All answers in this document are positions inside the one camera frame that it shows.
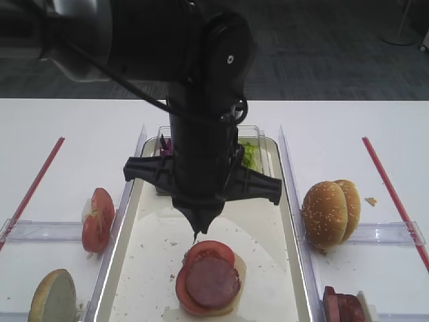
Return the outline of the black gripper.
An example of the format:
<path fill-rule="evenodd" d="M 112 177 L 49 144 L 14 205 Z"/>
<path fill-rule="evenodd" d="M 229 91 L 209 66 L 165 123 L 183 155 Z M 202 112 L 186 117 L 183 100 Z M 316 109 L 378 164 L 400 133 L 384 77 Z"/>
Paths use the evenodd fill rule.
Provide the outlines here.
<path fill-rule="evenodd" d="M 218 164 L 216 158 L 198 160 L 177 155 L 130 157 L 123 173 L 126 181 L 142 179 L 189 204 L 190 207 L 178 210 L 195 235 L 207 234 L 222 210 L 204 209 L 201 217 L 193 207 L 256 198 L 267 199 L 274 205 L 280 202 L 281 180 L 244 167 L 244 155 L 245 149 L 237 147 L 226 164 Z"/>

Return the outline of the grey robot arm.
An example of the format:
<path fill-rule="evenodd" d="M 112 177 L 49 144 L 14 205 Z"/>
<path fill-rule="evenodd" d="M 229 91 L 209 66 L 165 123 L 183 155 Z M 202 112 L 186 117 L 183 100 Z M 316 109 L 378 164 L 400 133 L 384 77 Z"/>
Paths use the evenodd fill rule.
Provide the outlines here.
<path fill-rule="evenodd" d="M 194 233 L 227 201 L 280 201 L 281 181 L 245 167 L 238 141 L 256 49 L 245 18 L 210 1 L 1 2 L 2 57 L 113 80 L 168 113 L 172 154 L 130 158 L 123 172 L 170 194 Z"/>

